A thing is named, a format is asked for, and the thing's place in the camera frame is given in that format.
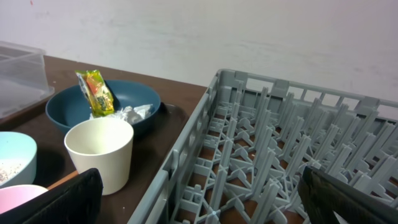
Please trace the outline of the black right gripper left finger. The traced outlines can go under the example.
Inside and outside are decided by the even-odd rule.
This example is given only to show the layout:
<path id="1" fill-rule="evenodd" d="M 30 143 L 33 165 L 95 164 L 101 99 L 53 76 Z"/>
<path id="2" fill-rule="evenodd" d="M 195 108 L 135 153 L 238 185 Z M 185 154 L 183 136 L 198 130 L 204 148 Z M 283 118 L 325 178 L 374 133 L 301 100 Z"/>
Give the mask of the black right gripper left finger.
<path id="1" fill-rule="evenodd" d="M 1 214 L 1 223 L 95 223 L 102 193 L 100 173 L 91 168 Z"/>

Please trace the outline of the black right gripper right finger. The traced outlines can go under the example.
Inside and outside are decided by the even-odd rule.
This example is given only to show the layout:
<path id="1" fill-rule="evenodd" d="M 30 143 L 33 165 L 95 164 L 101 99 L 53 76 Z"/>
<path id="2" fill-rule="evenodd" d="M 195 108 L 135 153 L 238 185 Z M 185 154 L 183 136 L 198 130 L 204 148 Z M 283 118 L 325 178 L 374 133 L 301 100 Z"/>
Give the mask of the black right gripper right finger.
<path id="1" fill-rule="evenodd" d="M 304 168 L 298 194 L 311 223 L 397 223 L 396 209 L 317 168 Z"/>

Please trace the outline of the cream white cup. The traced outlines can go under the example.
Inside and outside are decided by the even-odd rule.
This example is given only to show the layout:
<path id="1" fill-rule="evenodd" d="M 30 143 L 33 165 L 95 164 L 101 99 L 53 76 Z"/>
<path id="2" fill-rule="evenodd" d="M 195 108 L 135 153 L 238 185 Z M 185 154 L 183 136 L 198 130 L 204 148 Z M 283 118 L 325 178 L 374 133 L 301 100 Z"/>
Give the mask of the cream white cup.
<path id="1" fill-rule="evenodd" d="M 134 129 L 117 118 L 89 119 L 71 128 L 64 145 L 78 171 L 95 168 L 103 183 L 103 195 L 121 190 L 129 179 Z"/>

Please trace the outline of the pink cup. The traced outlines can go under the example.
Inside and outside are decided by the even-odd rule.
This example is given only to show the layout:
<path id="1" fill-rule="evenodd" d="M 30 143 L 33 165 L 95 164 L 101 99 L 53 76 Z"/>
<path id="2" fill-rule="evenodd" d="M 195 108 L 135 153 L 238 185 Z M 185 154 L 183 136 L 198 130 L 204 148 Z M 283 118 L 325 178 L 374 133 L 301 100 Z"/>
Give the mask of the pink cup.
<path id="1" fill-rule="evenodd" d="M 1 213 L 16 208 L 23 203 L 46 193 L 48 189 L 39 185 L 13 185 L 1 189 Z"/>

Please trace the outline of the light blue bowl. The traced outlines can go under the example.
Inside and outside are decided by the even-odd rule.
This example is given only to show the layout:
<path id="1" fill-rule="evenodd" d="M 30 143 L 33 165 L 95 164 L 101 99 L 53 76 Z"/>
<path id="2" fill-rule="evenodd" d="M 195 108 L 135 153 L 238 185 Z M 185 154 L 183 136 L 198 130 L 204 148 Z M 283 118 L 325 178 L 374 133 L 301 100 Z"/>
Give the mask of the light blue bowl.
<path id="1" fill-rule="evenodd" d="M 1 188 L 32 184 L 37 171 L 37 143 L 29 135 L 1 131 Z"/>

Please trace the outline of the white tissue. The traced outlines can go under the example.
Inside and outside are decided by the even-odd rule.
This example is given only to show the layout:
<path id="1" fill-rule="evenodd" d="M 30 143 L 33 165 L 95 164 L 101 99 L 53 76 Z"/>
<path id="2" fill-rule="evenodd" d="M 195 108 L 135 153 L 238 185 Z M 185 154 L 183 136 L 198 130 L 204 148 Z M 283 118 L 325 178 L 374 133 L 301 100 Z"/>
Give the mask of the white tissue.
<path id="1" fill-rule="evenodd" d="M 120 110 L 115 110 L 114 106 L 99 106 L 96 105 L 90 113 L 89 119 L 95 118 L 116 118 L 128 122 L 133 125 L 139 121 L 148 118 L 152 112 L 153 105 L 141 105 L 137 107 L 127 106 Z"/>

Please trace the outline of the yellow snack wrapper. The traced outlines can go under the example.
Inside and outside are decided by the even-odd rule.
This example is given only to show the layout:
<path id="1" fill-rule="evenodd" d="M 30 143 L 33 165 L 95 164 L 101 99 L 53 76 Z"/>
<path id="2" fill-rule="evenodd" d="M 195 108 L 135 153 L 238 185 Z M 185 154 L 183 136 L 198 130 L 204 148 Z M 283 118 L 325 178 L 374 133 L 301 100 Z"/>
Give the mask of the yellow snack wrapper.
<path id="1" fill-rule="evenodd" d="M 113 95 L 106 86 L 99 70 L 75 70 L 79 86 L 87 99 L 93 117 L 114 113 Z"/>

